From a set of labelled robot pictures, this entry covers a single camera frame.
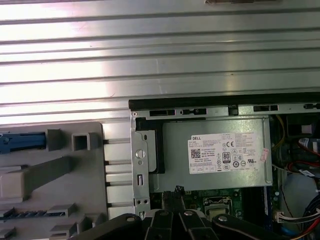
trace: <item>vent slot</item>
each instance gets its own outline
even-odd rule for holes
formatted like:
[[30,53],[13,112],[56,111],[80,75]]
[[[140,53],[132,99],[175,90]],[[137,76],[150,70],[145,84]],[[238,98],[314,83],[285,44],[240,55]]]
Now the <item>vent slot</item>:
[[320,109],[320,103],[317,103],[317,104],[308,103],[308,104],[305,104],[303,107],[304,109]]
[[149,111],[150,117],[159,117],[159,116],[174,116],[176,111],[174,109],[170,110],[151,110]]
[[142,174],[138,174],[138,186],[142,186],[144,184],[144,176]]
[[262,106],[254,106],[254,112],[269,112],[269,111],[278,111],[278,105],[262,105]]
[[183,109],[180,113],[182,115],[189,115],[189,114],[206,115],[207,114],[207,109],[206,108],[195,108],[193,110]]

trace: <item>screw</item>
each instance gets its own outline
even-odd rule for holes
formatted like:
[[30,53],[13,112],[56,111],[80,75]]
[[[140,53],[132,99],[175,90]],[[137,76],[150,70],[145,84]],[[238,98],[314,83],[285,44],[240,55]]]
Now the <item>screw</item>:
[[128,222],[133,222],[133,221],[135,220],[135,218],[134,218],[134,217],[128,217],[126,220],[127,220]]
[[141,150],[141,149],[138,149],[135,152],[135,156],[136,156],[137,159],[143,159],[146,156],[146,152]]
[[192,214],[194,214],[192,211],[185,211],[184,215],[186,216],[191,216]]
[[218,220],[219,220],[220,222],[227,222],[227,221],[228,221],[228,218],[227,218],[226,216],[220,216],[220,217],[218,217]]

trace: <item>green circuit board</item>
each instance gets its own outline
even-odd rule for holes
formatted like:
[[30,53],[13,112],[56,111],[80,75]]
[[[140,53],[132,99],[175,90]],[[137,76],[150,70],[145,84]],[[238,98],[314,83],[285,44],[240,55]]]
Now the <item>green circuit board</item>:
[[[240,189],[215,189],[215,190],[197,190],[197,191],[185,191],[183,197],[184,205],[186,209],[195,209],[205,212],[204,201],[207,198],[224,197],[231,199],[230,214],[242,218],[243,205],[242,194]],[[152,209],[162,208],[162,193],[151,193],[150,203]]]

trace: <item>blue latch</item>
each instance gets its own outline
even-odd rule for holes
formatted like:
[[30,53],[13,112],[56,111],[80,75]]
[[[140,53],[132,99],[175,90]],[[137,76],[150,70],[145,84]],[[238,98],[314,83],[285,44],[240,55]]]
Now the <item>blue latch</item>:
[[31,133],[0,133],[0,154],[9,154],[26,149],[45,149],[46,134]]

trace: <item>metal frame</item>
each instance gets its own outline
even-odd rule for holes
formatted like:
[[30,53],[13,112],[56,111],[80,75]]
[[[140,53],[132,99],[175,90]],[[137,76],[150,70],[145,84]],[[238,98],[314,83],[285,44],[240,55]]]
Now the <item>metal frame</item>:
[[[144,213],[150,210],[150,199],[149,199],[149,172],[148,164],[152,163],[151,159],[155,160],[155,151],[156,148],[150,149],[149,144],[154,146],[155,144],[155,134],[154,131],[136,131],[136,119],[137,118],[145,118],[146,120],[165,120],[165,121],[176,121],[179,119],[199,119],[205,118],[205,120],[222,120],[222,119],[251,119],[251,118],[263,118],[266,116],[266,119],[269,119],[269,115],[281,115],[281,114],[307,114],[307,113],[320,113],[320,109],[306,109],[306,103],[279,103],[272,104],[277,105],[278,110],[270,110],[270,111],[254,111],[254,107],[256,106],[265,106],[264,105],[239,105],[237,106],[238,115],[232,116],[229,112],[229,106],[209,106],[209,107],[184,107],[184,108],[165,108],[161,110],[174,110],[174,115],[165,115],[165,116],[150,116],[149,110],[139,110],[131,112],[131,161],[132,161],[132,183],[133,183],[133,205],[134,212],[141,217],[144,216]],[[206,114],[203,115],[194,115],[194,114],[183,114],[183,110],[186,109],[203,109],[206,108]],[[153,137],[148,137],[147,139],[143,139],[145,133],[153,132]],[[269,145],[270,142],[270,129],[269,124],[263,125],[263,134],[265,137],[264,144]],[[143,155],[138,156],[137,151],[142,150]],[[137,175],[142,175],[143,177],[143,185],[139,185],[137,179]]]
[[128,100],[319,91],[319,9],[317,0],[1,1],[0,127],[101,122],[109,217],[132,212]]

